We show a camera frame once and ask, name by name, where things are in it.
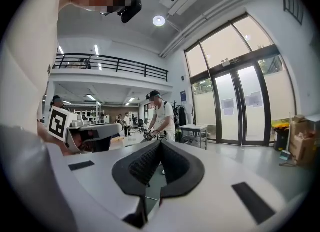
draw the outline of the white t-shirt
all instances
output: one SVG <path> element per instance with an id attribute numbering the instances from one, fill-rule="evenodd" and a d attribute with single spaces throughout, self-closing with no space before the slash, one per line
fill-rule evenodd
<path id="1" fill-rule="evenodd" d="M 175 121 L 174 121 L 174 109 L 172 108 L 171 104 L 167 102 L 165 104 L 165 101 L 162 100 L 161 107 L 158 108 L 157 106 L 154 108 L 154 113 L 157 116 L 157 126 L 161 126 L 163 122 L 165 121 L 166 117 L 170 116 L 170 123 L 167 125 L 164 130 L 168 132 L 175 132 L 176 127 L 175 127 Z"/>
<path id="2" fill-rule="evenodd" d="M 130 125 L 130 118 L 129 117 L 125 116 L 123 120 L 125 121 L 125 126 Z"/>
<path id="3" fill-rule="evenodd" d="M 37 111 L 57 54 L 59 1 L 25 0 L 7 29 L 0 49 L 1 124 L 37 134 Z"/>

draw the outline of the ceiling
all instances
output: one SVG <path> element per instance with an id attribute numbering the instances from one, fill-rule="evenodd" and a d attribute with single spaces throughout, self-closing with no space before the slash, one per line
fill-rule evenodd
<path id="1" fill-rule="evenodd" d="M 99 12 L 67 6 L 59 14 L 58 36 L 90 36 L 161 53 L 163 49 L 192 21 L 222 0 L 198 0 L 182 15 L 175 14 L 162 27 L 153 25 L 156 15 L 167 17 L 169 9 L 160 0 L 142 0 L 142 11 L 129 23 L 123 24 L 117 14 L 104 17 Z"/>
<path id="2" fill-rule="evenodd" d="M 132 105 L 138 105 L 144 101 L 145 96 L 151 92 L 148 88 L 127 87 L 103 83 L 86 82 L 57 82 L 55 94 L 64 101 L 75 103 L 95 103 L 89 97 L 92 95 L 98 102 L 108 105 L 124 105 L 134 97 Z"/>

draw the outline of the round ceiling light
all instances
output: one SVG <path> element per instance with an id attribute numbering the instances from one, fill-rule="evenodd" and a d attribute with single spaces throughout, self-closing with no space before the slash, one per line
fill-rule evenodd
<path id="1" fill-rule="evenodd" d="M 156 17 L 154 17 L 153 19 L 153 24 L 155 26 L 163 26 L 166 23 L 166 20 L 163 16 L 161 15 L 157 15 Z"/>

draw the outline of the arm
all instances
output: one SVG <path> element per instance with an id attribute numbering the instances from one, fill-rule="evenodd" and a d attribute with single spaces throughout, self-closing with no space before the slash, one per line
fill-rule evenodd
<path id="1" fill-rule="evenodd" d="M 72 153 L 68 150 L 64 142 L 52 136 L 51 134 L 49 134 L 46 128 L 43 126 L 43 124 L 41 124 L 40 122 L 37 122 L 37 128 L 38 128 L 38 135 L 43 139 L 44 142 L 57 144 L 60 147 L 62 154 L 64 156 L 72 155 Z"/>
<path id="2" fill-rule="evenodd" d="M 158 134 L 158 133 L 160 133 L 161 131 L 163 131 L 163 129 L 166 128 L 167 125 L 170 124 L 170 119 L 171 119 L 171 116 L 165 117 L 165 120 L 164 120 L 164 122 L 162 123 L 162 125 L 160 125 L 157 129 L 155 129 L 155 131 L 154 131 L 152 134 L 153 134 L 153 135 L 154 135 L 154 134 Z"/>
<path id="3" fill-rule="evenodd" d="M 156 120 L 157 120 L 157 115 L 154 114 L 148 130 L 150 130 L 152 127 L 154 127 Z"/>

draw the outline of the small table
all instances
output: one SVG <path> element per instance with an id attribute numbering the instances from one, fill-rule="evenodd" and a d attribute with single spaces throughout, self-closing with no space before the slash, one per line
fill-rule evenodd
<path id="1" fill-rule="evenodd" d="M 192 141 L 197 141 L 200 142 L 200 148 L 202 146 L 202 141 L 205 142 L 205 149 L 207 149 L 207 129 L 208 126 L 200 126 L 200 125 L 184 125 L 181 126 L 181 134 L 182 134 L 182 138 L 181 141 L 183 139 L 187 139 L 188 141 L 192 140 Z M 193 132 L 193 135 L 185 135 L 184 136 L 184 131 L 189 131 L 189 132 Z"/>

